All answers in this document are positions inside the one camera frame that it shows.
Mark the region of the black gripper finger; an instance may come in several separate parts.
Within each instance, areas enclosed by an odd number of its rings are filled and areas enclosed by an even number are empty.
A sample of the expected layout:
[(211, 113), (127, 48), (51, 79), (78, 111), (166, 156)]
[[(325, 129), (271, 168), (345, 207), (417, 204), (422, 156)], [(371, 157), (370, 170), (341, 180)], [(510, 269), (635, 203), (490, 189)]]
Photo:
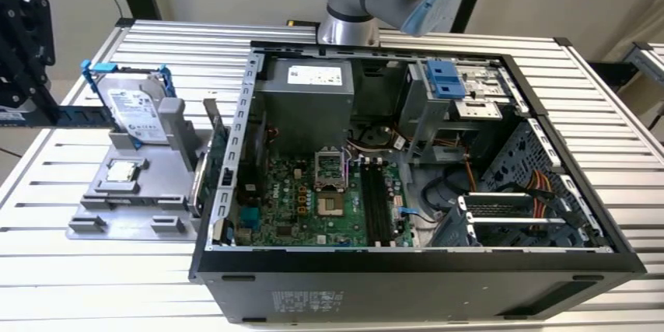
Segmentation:
[(49, 92), (49, 80), (1, 70), (1, 124), (57, 124), (58, 105)]

